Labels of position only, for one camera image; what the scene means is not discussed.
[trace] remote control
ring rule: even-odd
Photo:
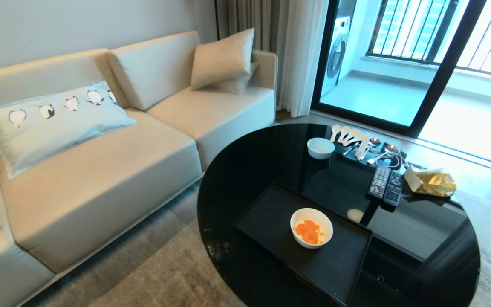
[[[403,190],[403,178],[404,176],[397,173],[397,171],[391,172],[386,186],[386,193],[384,194],[384,203],[390,206],[399,205],[401,191]]]
[[[372,181],[370,182],[369,191],[367,192],[367,196],[370,198],[375,198],[376,200],[384,199],[384,192],[386,191],[386,185],[388,179],[390,178],[391,170],[389,167],[376,167],[376,171],[374,171],[374,176]]]

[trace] black coffee table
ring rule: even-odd
[[[330,129],[295,124],[252,132],[225,148],[206,171],[198,197],[199,229],[228,286],[249,306],[333,305],[233,227],[278,181],[343,216],[363,212],[361,224],[373,237],[349,306],[468,306],[480,253],[462,207],[411,194],[406,184],[394,212],[373,206],[365,195],[374,167],[342,156],[345,148],[339,145],[329,160],[308,155],[306,142],[329,138]]]

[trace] light blue pillow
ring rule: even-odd
[[[100,79],[0,107],[0,155],[12,179],[59,152],[137,123]]]

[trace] beige sofa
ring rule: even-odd
[[[0,306],[20,305],[197,181],[233,140],[274,121],[277,58],[242,95],[191,91],[196,31],[0,69],[0,105],[105,78],[138,125],[13,180],[0,159]]]

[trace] washing machine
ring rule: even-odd
[[[338,81],[342,68],[344,53],[346,52],[347,39],[349,36],[349,16],[340,17],[335,20],[335,29],[331,38],[331,50],[325,68],[325,77],[321,87],[321,95],[329,92]]]

